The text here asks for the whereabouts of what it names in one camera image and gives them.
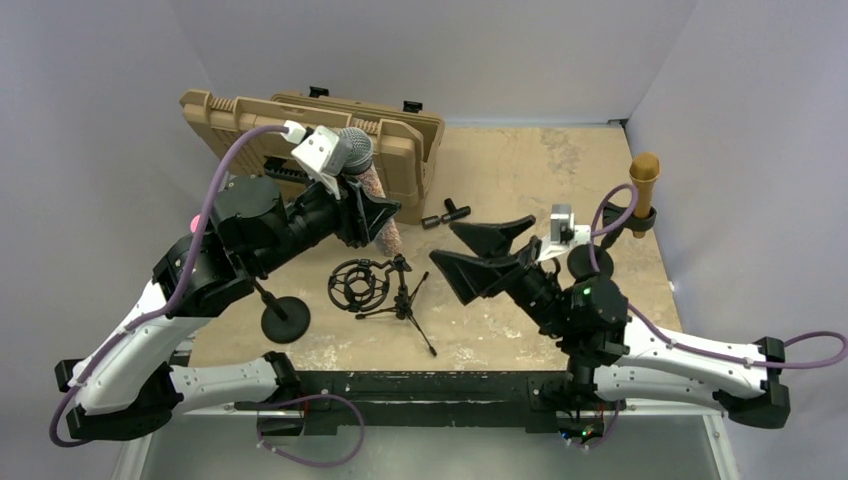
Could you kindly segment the black round base stand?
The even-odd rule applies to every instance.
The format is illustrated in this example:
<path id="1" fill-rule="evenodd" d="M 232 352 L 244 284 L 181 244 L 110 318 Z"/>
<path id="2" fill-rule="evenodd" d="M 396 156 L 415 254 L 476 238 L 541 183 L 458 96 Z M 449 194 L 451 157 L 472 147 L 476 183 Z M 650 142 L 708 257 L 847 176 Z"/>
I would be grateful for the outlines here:
<path id="1" fill-rule="evenodd" d="M 303 337 L 311 323 L 307 304 L 294 296 L 276 297 L 255 278 L 252 284 L 265 306 L 261 316 L 264 336 L 277 344 L 290 344 Z"/>

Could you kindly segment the black round gold-mic stand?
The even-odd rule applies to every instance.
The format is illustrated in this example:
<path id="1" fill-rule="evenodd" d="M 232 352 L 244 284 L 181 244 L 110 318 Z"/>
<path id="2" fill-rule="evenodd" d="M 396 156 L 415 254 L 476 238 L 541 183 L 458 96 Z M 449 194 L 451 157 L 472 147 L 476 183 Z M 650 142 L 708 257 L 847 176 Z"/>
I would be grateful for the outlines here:
<path id="1" fill-rule="evenodd" d="M 651 207 L 648 216 L 637 217 L 635 214 L 629 216 L 622 226 L 611 230 L 603 235 L 599 245 L 577 246 L 571 250 L 566 258 L 566 266 L 575 280 L 584 279 L 599 271 L 603 275 L 612 276 L 614 273 L 614 260 L 608 250 L 617 242 L 625 230 L 630 230 L 634 237 L 641 238 L 654 227 L 657 212 Z"/>

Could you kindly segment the black T-shaped adapter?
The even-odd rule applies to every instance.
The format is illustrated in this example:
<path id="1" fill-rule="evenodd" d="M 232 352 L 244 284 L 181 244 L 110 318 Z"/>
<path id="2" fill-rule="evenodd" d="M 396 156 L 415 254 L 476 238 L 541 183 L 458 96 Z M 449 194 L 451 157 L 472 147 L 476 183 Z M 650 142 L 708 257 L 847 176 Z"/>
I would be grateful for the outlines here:
<path id="1" fill-rule="evenodd" d="M 471 214 L 470 206 L 458 207 L 451 198 L 444 200 L 444 206 L 446 213 L 442 215 L 441 221 L 445 224 L 463 219 Z"/>

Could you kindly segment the black tripod shock mount stand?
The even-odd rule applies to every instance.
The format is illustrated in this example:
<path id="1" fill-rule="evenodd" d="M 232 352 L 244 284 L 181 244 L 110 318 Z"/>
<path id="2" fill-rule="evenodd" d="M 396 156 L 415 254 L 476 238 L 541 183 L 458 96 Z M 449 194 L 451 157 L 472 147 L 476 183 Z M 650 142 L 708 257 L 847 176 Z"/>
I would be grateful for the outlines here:
<path id="1" fill-rule="evenodd" d="M 337 308 L 354 313 L 357 320 L 392 313 L 397 319 L 410 322 L 424 340 L 433 357 L 438 352 L 421 328 L 413 312 L 413 304 L 421 286 L 429 278 L 425 271 L 411 289 L 406 274 L 413 271 L 402 254 L 384 262 L 371 259 L 352 259 L 339 264 L 329 275 L 327 293 Z"/>

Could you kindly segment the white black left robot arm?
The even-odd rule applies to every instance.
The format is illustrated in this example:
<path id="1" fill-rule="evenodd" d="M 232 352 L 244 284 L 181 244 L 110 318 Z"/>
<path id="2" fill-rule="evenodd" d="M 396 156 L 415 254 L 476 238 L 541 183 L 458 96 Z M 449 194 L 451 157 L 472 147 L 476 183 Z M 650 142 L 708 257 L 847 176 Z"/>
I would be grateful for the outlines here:
<path id="1" fill-rule="evenodd" d="M 192 235 L 161 258 L 127 317 L 96 352 L 63 360 L 55 374 L 62 446 L 143 437 L 175 415 L 226 403 L 292 405 L 300 380 L 289 358 L 269 352 L 221 367 L 183 368 L 171 355 L 190 334 L 251 295 L 261 280 L 329 236 L 371 243 L 400 210 L 343 176 L 337 193 L 315 183 L 286 203 L 268 177 L 240 176 L 203 206 Z"/>

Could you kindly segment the black mounting rail base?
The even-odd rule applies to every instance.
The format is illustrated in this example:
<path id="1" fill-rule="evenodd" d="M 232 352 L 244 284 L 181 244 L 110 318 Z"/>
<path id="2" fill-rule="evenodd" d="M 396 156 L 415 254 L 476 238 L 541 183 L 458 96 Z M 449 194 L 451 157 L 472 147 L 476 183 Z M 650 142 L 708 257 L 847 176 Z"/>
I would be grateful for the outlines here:
<path id="1" fill-rule="evenodd" d="M 306 435 L 342 426 L 603 430 L 619 405 L 565 371 L 302 371 L 299 384 L 239 411 L 291 412 Z"/>

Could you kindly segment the black cylindrical adapter piece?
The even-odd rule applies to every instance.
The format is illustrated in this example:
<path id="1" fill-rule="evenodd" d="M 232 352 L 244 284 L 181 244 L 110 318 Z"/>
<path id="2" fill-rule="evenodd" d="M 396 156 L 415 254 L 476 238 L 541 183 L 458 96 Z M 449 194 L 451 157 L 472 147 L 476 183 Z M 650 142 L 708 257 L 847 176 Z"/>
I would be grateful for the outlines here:
<path id="1" fill-rule="evenodd" d="M 442 217 L 439 215 L 428 216 L 421 219 L 421 226 L 425 230 L 435 228 L 442 224 Z"/>

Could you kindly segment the gold microphone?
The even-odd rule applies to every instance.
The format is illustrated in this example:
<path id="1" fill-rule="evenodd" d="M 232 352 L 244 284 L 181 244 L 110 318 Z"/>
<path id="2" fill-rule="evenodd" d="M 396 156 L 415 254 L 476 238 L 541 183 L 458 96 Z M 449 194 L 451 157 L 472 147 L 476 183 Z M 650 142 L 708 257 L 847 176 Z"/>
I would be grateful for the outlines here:
<path id="1" fill-rule="evenodd" d="M 661 175 L 661 165 L 657 154 L 643 152 L 636 155 L 629 168 L 632 184 L 638 191 L 638 200 L 633 216 L 640 220 L 647 219 L 652 208 L 653 189 Z"/>

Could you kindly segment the silver mesh glitter microphone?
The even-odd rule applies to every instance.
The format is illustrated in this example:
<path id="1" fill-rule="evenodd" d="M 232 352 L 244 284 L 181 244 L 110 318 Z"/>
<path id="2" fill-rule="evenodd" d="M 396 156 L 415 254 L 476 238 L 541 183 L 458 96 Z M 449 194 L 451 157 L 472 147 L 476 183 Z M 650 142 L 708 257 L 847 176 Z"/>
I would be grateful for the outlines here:
<path id="1" fill-rule="evenodd" d="M 373 165 L 374 145 L 370 136 L 357 127 L 341 128 L 338 130 L 338 135 L 350 144 L 350 152 L 343 171 L 347 175 L 355 176 L 371 197 L 386 200 L 384 188 Z M 401 237 L 394 215 L 384 215 L 384 217 L 385 221 L 376 233 L 374 243 L 382 255 L 394 257 L 401 253 Z"/>

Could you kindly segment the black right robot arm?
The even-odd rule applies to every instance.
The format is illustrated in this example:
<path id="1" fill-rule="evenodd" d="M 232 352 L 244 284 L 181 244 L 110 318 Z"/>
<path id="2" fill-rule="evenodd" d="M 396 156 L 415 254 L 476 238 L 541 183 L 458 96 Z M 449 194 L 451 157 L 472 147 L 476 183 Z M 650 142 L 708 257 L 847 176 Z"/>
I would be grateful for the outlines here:
<path id="1" fill-rule="evenodd" d="M 534 223 L 532 215 L 501 224 L 453 222 L 451 231 L 472 252 L 436 249 L 429 258 L 462 304 L 506 294 L 555 342 L 568 357 L 561 392 L 569 404 L 656 399 L 718 410 L 748 427 L 785 426 L 791 406 L 780 381 L 782 341 L 723 343 L 651 327 L 595 269 L 564 288 L 559 273 L 542 264 L 586 251 L 590 230 L 571 218 L 554 220 L 548 235 L 512 252 L 513 240 Z"/>

